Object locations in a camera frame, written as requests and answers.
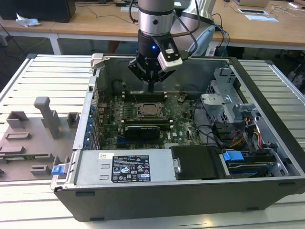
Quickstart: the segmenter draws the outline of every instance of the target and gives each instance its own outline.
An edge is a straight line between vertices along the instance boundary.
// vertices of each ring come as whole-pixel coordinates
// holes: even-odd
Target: black plastic cover
[[[179,159],[178,180],[225,179],[223,166],[215,146],[173,146],[172,156]]]

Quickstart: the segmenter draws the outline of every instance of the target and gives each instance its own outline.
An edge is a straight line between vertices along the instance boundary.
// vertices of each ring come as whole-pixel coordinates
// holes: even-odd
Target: blue latch
[[[52,175],[64,175],[65,166],[54,166],[52,169]]]
[[[225,161],[243,161],[244,157],[242,152],[240,151],[226,151],[225,153],[223,153],[224,156],[224,160]]]

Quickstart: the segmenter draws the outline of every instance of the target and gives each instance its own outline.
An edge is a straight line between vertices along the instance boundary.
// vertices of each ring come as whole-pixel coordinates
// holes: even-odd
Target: white sticker
[[[23,157],[8,157],[5,160],[7,161],[18,161],[18,160],[25,160]]]
[[[99,153],[99,160],[112,159],[114,153]]]
[[[167,49],[165,50],[167,54],[172,54],[173,53],[173,49]]]

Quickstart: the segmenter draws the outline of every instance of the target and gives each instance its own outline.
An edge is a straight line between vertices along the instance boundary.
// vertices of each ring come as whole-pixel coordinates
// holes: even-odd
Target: barcode sticker
[[[112,159],[114,153],[99,153],[99,160]]]

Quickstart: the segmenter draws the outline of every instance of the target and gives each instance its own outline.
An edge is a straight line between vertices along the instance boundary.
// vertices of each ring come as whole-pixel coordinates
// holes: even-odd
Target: white paper
[[[265,16],[257,16],[257,15],[245,15],[249,20],[254,20],[254,21],[276,21],[278,20],[276,18],[269,18]]]
[[[32,18],[32,19],[24,18],[22,16],[19,16],[19,14],[17,14],[16,22],[19,25],[24,26],[24,27],[40,25],[40,23],[38,22],[38,19],[36,19],[36,18]]]
[[[121,7],[121,12],[128,12],[129,6],[122,6]],[[138,12],[139,8],[138,7],[132,7],[132,12]]]

